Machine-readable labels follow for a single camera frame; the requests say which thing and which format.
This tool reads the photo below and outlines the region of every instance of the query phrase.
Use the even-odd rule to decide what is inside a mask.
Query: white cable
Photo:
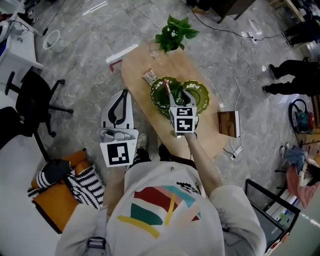
[[[238,97],[236,98],[236,101],[235,101],[235,104],[234,104],[234,111],[236,111],[236,106],[237,106],[237,103],[238,103],[238,99],[239,99],[239,97],[240,97],[240,95],[241,95],[241,89],[240,89],[240,86],[239,86],[239,83],[238,83],[237,78],[245,78],[245,77],[247,76],[247,74],[248,74],[249,69],[250,69],[250,63],[249,63],[249,61],[247,61],[244,57],[241,57],[241,56],[239,55],[240,52],[244,49],[244,45],[242,44],[242,42],[243,42],[244,40],[245,40],[246,42],[248,42],[248,43],[250,43],[250,44],[253,45],[253,46],[251,47],[251,50],[254,49],[254,54],[253,54],[253,56],[257,56],[257,50],[256,50],[256,46],[257,46],[257,45],[254,44],[253,42],[248,41],[248,40],[246,40],[245,38],[243,38],[243,39],[241,40],[241,50],[238,52],[238,57],[241,58],[241,59],[243,59],[246,63],[248,63],[248,68],[246,69],[245,75],[235,75],[235,76],[233,77],[234,80],[235,80],[235,82],[236,82],[236,86],[238,86],[238,89],[239,89],[239,94],[238,94]],[[231,148],[232,148],[232,150],[233,150],[233,154],[236,154],[236,150],[235,150],[234,146],[232,145],[231,140],[232,140],[232,137],[230,138],[230,146],[231,146]],[[240,147],[241,147],[241,146],[242,146],[242,138],[241,138],[241,136],[240,136]]]
[[[131,2],[130,0],[128,0],[128,1],[129,1],[130,4],[133,4],[134,7],[135,7],[137,10],[139,10],[140,12],[142,12],[142,14],[143,14],[144,16],[146,16],[148,19],[150,19],[150,21],[153,23],[153,25],[155,25],[160,31],[162,31],[162,29],[161,29],[160,27],[158,27],[158,26],[154,23],[154,21],[152,20],[152,18],[150,18],[148,15],[145,15],[145,13],[144,13],[142,10],[140,10],[140,9],[136,6],[135,3]]]

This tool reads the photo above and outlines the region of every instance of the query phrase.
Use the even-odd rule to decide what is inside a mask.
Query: black and white striped cloth
[[[92,165],[76,175],[71,171],[64,179],[79,204],[87,204],[99,209],[104,199],[104,187],[96,173],[96,166]]]

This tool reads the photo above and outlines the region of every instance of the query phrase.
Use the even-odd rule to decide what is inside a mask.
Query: red cloth
[[[320,182],[318,181],[312,186],[299,186],[299,175],[294,164],[286,171],[286,182],[289,193],[295,195],[299,199],[303,208],[308,206],[308,203],[320,185]]]

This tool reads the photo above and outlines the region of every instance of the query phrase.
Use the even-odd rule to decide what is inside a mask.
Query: white t-shirt
[[[80,247],[84,250],[95,224],[88,220],[80,235],[79,223],[94,220],[99,212],[88,207],[77,206],[56,255],[82,255]],[[128,170],[124,196],[106,225],[106,241],[112,256],[260,256],[266,249],[257,216],[240,187],[219,187],[208,198],[198,172],[176,162],[144,162]]]

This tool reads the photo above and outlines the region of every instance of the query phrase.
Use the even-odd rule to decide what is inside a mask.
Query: office chair
[[[58,110],[70,114],[74,112],[71,108],[66,109],[50,105],[55,90],[59,84],[65,84],[65,80],[58,80],[50,89],[41,76],[29,71],[22,79],[22,86],[19,88],[12,84],[14,76],[15,72],[11,72],[4,93],[8,95],[9,90],[12,90],[18,94],[15,104],[16,111],[12,107],[5,107],[0,111],[0,114],[5,118],[4,120],[8,120],[4,133],[0,134],[2,136],[0,149],[16,135],[21,134],[31,137],[34,134],[44,159],[48,161],[49,156],[39,137],[38,127],[40,123],[45,123],[49,135],[54,138],[56,133],[51,131],[49,110]]]

